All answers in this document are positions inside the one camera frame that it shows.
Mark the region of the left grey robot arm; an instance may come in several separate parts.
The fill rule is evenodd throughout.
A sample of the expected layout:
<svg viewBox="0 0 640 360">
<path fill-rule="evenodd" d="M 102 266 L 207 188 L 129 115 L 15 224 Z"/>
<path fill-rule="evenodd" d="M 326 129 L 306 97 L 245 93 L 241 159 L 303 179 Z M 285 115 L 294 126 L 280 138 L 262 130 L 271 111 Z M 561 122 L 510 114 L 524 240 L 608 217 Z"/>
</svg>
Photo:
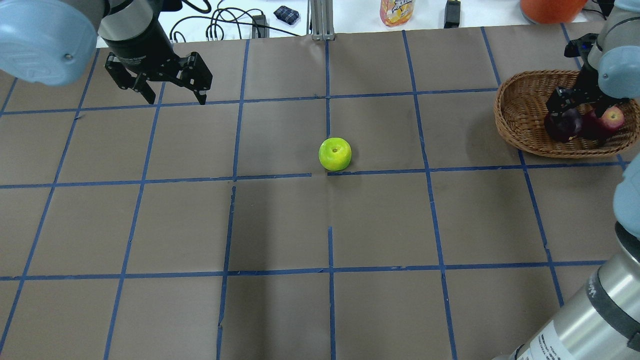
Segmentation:
<svg viewBox="0 0 640 360">
<path fill-rule="evenodd" d="M 105 70 L 118 88 L 156 101 L 151 82 L 169 82 L 205 105 L 213 75 L 198 52 L 176 54 L 159 21 L 183 0 L 3 0 L 0 67 L 31 84 L 60 87 L 80 79 L 103 39 Z"/>
</svg>

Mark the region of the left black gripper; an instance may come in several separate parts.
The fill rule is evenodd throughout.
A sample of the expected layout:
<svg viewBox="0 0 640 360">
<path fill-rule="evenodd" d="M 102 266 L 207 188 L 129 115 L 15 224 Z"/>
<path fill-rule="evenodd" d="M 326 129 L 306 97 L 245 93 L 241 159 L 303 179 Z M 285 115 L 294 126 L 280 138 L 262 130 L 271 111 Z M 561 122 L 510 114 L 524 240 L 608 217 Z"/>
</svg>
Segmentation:
<svg viewBox="0 0 640 360">
<path fill-rule="evenodd" d="M 191 91 L 199 105 L 206 104 L 213 74 L 198 52 L 179 57 L 160 23 L 151 22 L 128 39 L 112 38 L 103 36 L 110 49 L 104 67 L 118 88 L 133 90 L 154 105 L 156 92 L 148 81 L 165 81 Z"/>
</svg>

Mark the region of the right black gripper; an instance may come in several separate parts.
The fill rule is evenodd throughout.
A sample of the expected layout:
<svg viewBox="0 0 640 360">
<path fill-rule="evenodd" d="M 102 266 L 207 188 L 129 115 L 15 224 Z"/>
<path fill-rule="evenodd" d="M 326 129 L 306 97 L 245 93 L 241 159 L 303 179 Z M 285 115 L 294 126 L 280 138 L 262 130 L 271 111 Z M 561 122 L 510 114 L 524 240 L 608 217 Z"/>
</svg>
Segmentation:
<svg viewBox="0 0 640 360">
<path fill-rule="evenodd" d="M 581 70 L 571 88 L 555 88 L 545 102 L 549 117 L 561 117 L 567 111 L 585 104 L 595 109 L 612 107 L 613 98 L 601 90 L 598 81 L 597 70 Z"/>
</svg>

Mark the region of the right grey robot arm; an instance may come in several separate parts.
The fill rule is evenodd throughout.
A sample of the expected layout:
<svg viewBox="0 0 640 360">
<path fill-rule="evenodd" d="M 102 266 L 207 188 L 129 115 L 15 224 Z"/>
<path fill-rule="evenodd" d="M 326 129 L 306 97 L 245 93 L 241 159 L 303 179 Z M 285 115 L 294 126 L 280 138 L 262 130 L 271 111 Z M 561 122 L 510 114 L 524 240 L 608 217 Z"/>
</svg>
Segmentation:
<svg viewBox="0 0 640 360">
<path fill-rule="evenodd" d="M 639 139 L 639 2 L 615 0 L 602 30 L 567 43 L 579 71 L 517 73 L 500 85 L 494 121 L 517 148 L 548 158 L 609 158 Z M 542 203 L 563 195 L 565 253 L 585 255 L 604 236 L 612 257 L 528 340 L 501 360 L 637 360 L 639 358 L 639 159 L 617 186 L 592 170 L 547 188 Z"/>
</svg>

